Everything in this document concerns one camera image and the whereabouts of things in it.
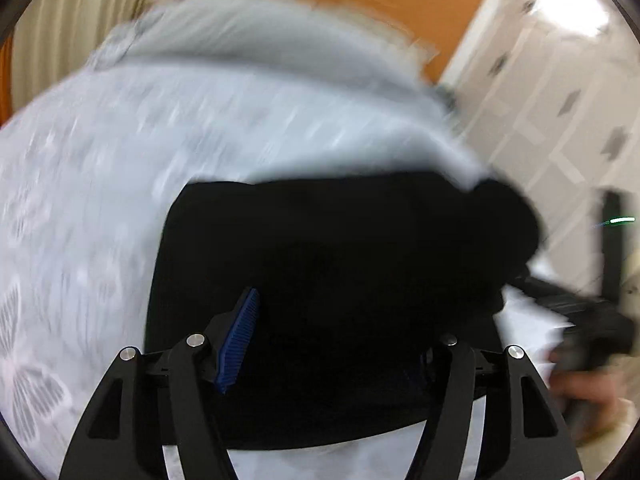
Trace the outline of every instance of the black garment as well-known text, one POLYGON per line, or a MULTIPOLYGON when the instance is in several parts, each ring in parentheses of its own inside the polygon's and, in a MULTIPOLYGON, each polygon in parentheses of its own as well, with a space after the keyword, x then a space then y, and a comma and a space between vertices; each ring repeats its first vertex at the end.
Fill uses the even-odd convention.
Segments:
POLYGON ((394 430, 428 414, 420 356, 440 334, 499 350, 500 289, 538 243, 529 205, 493 180, 469 193, 431 172, 189 184, 162 235, 146 351, 203 330, 255 286, 254 339, 210 407, 227 447, 394 430))

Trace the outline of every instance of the metal screw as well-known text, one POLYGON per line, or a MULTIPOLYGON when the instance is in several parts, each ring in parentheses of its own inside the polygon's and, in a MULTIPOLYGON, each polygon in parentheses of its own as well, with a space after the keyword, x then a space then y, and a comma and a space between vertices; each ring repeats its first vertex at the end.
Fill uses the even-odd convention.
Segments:
POLYGON ((524 357, 524 350, 516 345, 510 346, 508 352, 514 359, 522 359, 524 357))
POLYGON ((204 336, 202 334, 191 334, 187 338, 187 345, 191 347, 200 346, 202 343, 204 343, 204 336))
POLYGON ((136 356, 136 349, 131 346, 127 346, 126 348, 123 348, 120 351, 120 358, 123 361, 131 361, 135 356, 136 356))
POLYGON ((453 346, 457 344, 458 340, 456 339, 456 336, 447 334, 442 338, 442 342, 447 346, 453 346))

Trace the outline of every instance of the human hand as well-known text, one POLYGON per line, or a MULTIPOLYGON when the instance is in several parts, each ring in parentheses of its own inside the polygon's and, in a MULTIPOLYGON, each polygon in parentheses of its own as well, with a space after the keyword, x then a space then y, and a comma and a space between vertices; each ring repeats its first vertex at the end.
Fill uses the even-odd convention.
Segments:
MULTIPOLYGON (((551 352, 549 360, 558 362, 558 353, 551 352)), ((608 431, 617 422, 625 396, 622 374, 611 370, 593 372, 565 372, 554 369, 549 377, 549 390, 556 396, 561 409, 568 400, 587 400, 597 407, 594 420, 590 421, 580 441, 608 431)))

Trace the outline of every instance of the mattress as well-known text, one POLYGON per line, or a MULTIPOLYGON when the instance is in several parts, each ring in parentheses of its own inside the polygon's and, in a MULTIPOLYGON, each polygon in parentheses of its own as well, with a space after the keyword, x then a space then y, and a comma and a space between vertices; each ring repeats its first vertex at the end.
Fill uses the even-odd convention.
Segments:
MULTIPOLYGON (((469 188, 487 173, 429 89, 391 98, 238 59, 95 60, 0 130, 0 412, 47 479, 118 351, 142 348, 162 225, 187 182, 430 168, 469 188)), ((507 298, 505 340, 542 365, 562 319, 507 298)), ((464 478, 482 400, 474 420, 464 478)), ((241 480, 403 478, 421 429, 230 456, 241 480)))

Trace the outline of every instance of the ribbed blue pad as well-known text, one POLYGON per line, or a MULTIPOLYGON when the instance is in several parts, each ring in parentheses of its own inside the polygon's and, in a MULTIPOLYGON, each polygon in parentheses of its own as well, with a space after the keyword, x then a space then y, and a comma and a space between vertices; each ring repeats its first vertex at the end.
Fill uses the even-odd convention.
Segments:
POLYGON ((216 378, 216 388, 222 394, 236 383, 246 348, 254 335, 259 307, 260 296, 258 291, 252 288, 244 300, 244 304, 240 307, 238 317, 226 335, 226 340, 218 355, 219 371, 216 378))

